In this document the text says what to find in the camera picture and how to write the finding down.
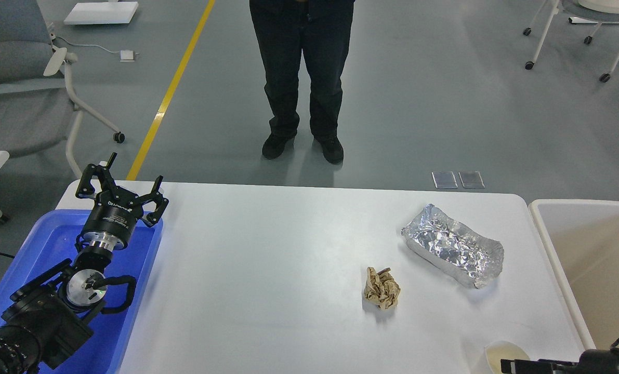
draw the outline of white cable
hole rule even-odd
[[[101,48],[103,50],[105,50],[106,52],[110,52],[110,53],[120,53],[119,51],[117,52],[113,52],[112,50],[107,50],[106,48],[103,48],[100,45],[96,45],[96,44],[74,44],[74,43],[70,43],[70,41],[66,40],[66,38],[63,38],[62,36],[57,36],[55,35],[56,38],[63,40],[65,43],[69,44],[69,45],[73,45],[74,47],[98,47]]]

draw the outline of blue plastic tray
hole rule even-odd
[[[89,210],[54,210],[39,218],[22,244],[16,258],[0,282],[0,326],[2,312],[12,305],[9,296],[37,275],[58,262],[76,258],[74,242],[90,214]],[[128,310],[119,314],[97,315],[89,326],[95,334],[72,357],[57,369],[41,364],[42,373],[114,374],[119,368],[136,313],[154,262],[163,222],[149,228],[138,222],[129,246],[115,251],[106,276],[133,275],[137,280],[136,295]],[[107,306],[124,301],[126,286],[108,287]]]

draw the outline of beige bin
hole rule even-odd
[[[538,199],[529,209],[585,348],[608,350],[619,337],[619,202]]]

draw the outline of crumpled brown paper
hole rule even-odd
[[[386,310],[397,305],[400,287],[390,275],[390,268],[380,272],[372,267],[367,268],[367,284],[364,286],[364,298]]]

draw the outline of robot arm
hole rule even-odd
[[[136,279],[131,275],[105,277],[113,252],[128,246],[136,222],[151,227],[159,222],[168,199],[160,192],[158,177],[149,194],[138,194],[116,185],[107,165],[90,164],[76,190],[77,198],[90,198],[95,206],[76,237],[75,260],[66,259],[20,287],[10,297],[13,305],[2,314],[0,374],[36,374],[44,362],[51,369],[62,364],[93,335],[88,327],[99,313],[126,310],[134,298]],[[95,194],[93,177],[101,184]],[[155,211],[143,217],[143,205],[154,202]],[[108,286],[127,285],[122,305],[106,308]]]
[[[508,374],[619,374],[619,338],[609,351],[585,350],[580,362],[560,360],[501,360],[501,372]]]

